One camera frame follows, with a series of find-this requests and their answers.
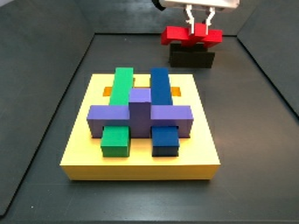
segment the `gray table surface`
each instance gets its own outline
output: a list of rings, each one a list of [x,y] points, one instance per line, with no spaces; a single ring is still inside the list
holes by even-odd
[[[222,166],[213,181],[70,181],[60,168],[94,73],[169,67],[155,35],[97,35],[4,223],[46,221],[299,221],[299,126],[237,38],[194,74]]]

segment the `dark blue block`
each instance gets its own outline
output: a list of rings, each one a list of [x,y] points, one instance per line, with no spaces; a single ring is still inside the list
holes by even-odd
[[[179,130],[173,127],[153,127],[154,157],[179,156]]]
[[[151,69],[153,105],[174,105],[169,69]]]

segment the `yellow block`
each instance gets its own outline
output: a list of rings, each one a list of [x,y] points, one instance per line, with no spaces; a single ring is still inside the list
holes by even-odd
[[[213,179],[221,166],[211,131],[191,74],[171,74],[171,86],[182,96],[174,105],[191,105],[191,138],[181,139],[179,157],[153,157],[151,139],[131,140],[130,157],[103,157],[101,139],[93,139],[87,116],[90,105],[109,105],[103,96],[114,84],[114,74],[94,74],[70,135],[60,167],[74,180]],[[135,87],[149,86],[150,74],[135,74]]]

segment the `wooden block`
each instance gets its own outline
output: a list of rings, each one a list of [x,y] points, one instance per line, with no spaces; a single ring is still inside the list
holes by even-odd
[[[183,47],[181,44],[171,44],[171,67],[211,68],[214,58],[215,52],[209,52],[205,44],[198,44],[193,47]]]
[[[179,87],[171,87],[173,96],[182,96],[182,90]]]
[[[131,137],[149,138],[151,134],[151,89],[133,88],[130,92]]]
[[[87,120],[93,137],[102,137],[105,126],[130,125],[129,106],[91,105]]]
[[[151,69],[153,105],[173,105],[173,91],[169,69],[165,67]]]
[[[207,48],[222,43],[222,30],[210,30],[207,37],[202,41]]]
[[[154,105],[153,126],[177,126],[179,137],[190,137],[193,129],[193,109],[183,105]]]
[[[110,105],[129,105],[129,93],[134,86],[134,68],[118,67]]]
[[[106,126],[101,142],[103,158],[127,158],[130,155],[130,128]]]
[[[114,74],[94,74],[78,119],[70,135],[60,167],[74,180],[159,180],[213,179],[221,166],[210,127],[191,74],[170,75],[173,87],[181,87],[182,97],[174,105],[191,105],[194,123],[191,138],[181,139],[179,157],[153,157],[153,140],[131,139],[130,157],[103,157],[101,139],[91,138],[87,115],[90,105],[109,105],[110,97],[101,97],[114,83]],[[135,75],[150,80],[150,74]]]
[[[103,92],[103,96],[111,96],[111,92],[113,92],[113,87],[106,87],[105,92]]]
[[[179,26],[167,26],[162,34],[162,45],[170,45],[174,40],[189,41],[190,29]]]
[[[153,127],[154,157],[178,157],[181,140],[177,127]]]

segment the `dark green block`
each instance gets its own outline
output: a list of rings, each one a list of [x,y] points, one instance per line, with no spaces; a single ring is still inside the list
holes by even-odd
[[[101,148],[105,158],[127,158],[130,156],[130,128],[106,126]]]

